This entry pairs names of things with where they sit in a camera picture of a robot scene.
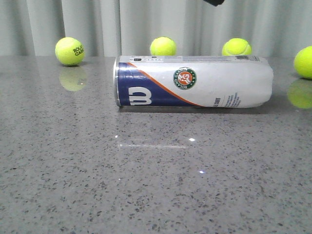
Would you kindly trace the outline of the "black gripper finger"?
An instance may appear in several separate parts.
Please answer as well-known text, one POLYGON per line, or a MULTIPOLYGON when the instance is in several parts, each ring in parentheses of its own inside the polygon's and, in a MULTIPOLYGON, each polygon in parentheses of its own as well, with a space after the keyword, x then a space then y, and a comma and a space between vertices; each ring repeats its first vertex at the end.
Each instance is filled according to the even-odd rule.
POLYGON ((219 5, 222 5, 225 0, 203 0, 203 1, 212 5, 212 6, 217 7, 219 5))

